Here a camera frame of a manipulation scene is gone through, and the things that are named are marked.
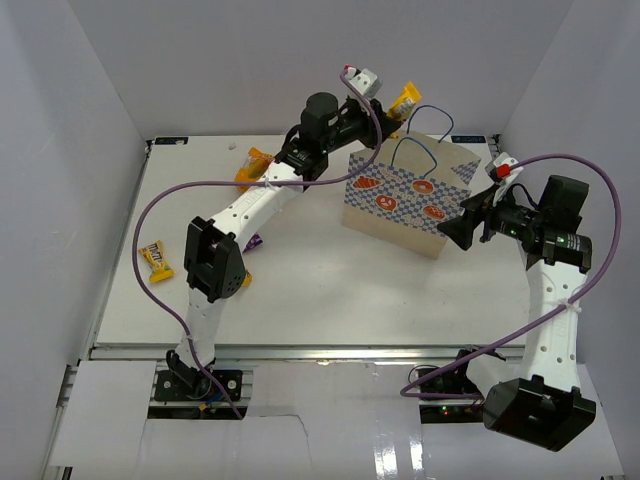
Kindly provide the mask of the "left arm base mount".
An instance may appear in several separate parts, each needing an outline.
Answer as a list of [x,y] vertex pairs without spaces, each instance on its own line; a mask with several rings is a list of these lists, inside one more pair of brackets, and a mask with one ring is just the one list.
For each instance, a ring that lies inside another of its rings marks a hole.
[[[241,370],[214,370],[212,376],[225,388],[233,402],[241,399],[244,377]],[[161,370],[157,374],[153,399],[158,402],[196,401],[208,404],[217,401],[225,402],[224,395],[209,378],[198,374],[196,380],[196,386],[192,387],[170,370]]]

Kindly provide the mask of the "purple m&m's packet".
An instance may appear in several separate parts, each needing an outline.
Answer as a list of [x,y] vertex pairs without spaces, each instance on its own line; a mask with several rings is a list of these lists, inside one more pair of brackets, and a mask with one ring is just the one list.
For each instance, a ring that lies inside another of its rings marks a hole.
[[261,236],[259,234],[254,234],[249,241],[247,242],[245,248],[244,248],[244,253],[249,252],[255,248],[257,248],[258,246],[263,244],[263,239],[261,238]]

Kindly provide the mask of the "orange mango gummy bag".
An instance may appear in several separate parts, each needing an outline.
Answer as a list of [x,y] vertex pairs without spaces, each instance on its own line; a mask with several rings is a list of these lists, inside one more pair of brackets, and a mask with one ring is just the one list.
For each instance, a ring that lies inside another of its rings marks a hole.
[[235,182],[239,193],[248,190],[247,183],[258,181],[273,162],[274,156],[263,152],[256,147],[248,150],[247,159],[243,166],[237,171]]

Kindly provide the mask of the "blue checkered paper bag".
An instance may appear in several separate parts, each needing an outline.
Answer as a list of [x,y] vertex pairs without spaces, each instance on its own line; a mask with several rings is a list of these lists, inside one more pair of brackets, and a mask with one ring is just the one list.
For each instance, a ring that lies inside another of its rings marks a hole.
[[349,157],[342,225],[436,259],[447,243],[438,226],[461,214],[482,156],[454,141],[407,126],[370,150]]

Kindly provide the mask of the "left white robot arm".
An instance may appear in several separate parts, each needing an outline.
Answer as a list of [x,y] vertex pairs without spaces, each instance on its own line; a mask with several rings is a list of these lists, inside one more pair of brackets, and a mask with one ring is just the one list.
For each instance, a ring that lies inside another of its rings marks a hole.
[[355,141],[375,148],[403,122],[401,114],[385,111],[377,100],[364,108],[353,98],[340,104],[330,93],[313,94],[259,185],[211,218],[190,222],[184,258],[189,331],[166,354],[177,387],[188,398],[202,398],[214,389],[211,374],[202,367],[215,359],[222,311],[245,279],[242,252],[251,237],[324,173],[331,152]]

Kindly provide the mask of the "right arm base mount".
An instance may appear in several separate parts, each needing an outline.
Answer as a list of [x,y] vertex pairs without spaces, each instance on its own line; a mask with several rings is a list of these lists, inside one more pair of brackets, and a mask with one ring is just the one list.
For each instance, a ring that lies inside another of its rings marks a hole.
[[484,398],[477,386],[466,377],[465,367],[434,377],[411,392],[441,395],[441,398],[420,400],[422,425],[483,422]]

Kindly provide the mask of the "white front cover sheet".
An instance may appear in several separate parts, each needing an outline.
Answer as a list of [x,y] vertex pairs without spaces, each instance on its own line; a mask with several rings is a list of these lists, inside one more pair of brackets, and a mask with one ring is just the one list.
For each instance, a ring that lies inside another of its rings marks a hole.
[[80,366],[49,463],[75,479],[598,479],[623,469],[597,419],[553,453],[479,423],[422,424],[403,366],[257,367],[242,420],[150,419],[151,366]]

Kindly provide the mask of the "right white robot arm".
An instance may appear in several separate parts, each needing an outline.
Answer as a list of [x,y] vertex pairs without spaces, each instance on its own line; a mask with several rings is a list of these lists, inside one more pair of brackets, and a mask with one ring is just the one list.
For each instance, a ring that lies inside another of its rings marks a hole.
[[453,390],[484,398],[483,423],[492,431],[558,452],[589,427],[596,404],[581,394],[576,366],[579,292],[591,268],[592,243],[578,234],[586,183],[552,175],[535,207],[516,203],[509,190],[491,186],[463,201],[461,216],[438,230],[463,250],[477,227],[482,241],[496,233],[517,240],[525,255],[529,319],[561,311],[526,335],[519,365],[497,352],[483,354],[451,374]]

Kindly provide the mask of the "yellow m&m's packet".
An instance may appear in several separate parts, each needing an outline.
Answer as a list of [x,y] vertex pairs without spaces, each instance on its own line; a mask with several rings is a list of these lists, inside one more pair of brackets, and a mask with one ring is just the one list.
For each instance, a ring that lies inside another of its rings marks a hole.
[[149,281],[152,284],[168,280],[174,276],[174,270],[166,259],[164,245],[161,240],[139,248],[138,253],[150,268]]
[[241,286],[242,287],[248,287],[252,283],[252,281],[253,281],[253,277],[252,277],[251,273],[248,270],[246,270],[245,271],[244,280],[242,281]]

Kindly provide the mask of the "yellow snack bar packet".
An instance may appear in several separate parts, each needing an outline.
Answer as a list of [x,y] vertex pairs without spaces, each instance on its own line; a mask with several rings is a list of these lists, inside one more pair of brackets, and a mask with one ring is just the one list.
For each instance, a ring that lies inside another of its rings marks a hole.
[[416,86],[411,81],[407,82],[401,94],[395,100],[398,103],[397,113],[399,114],[399,120],[405,122],[421,99],[422,95]]

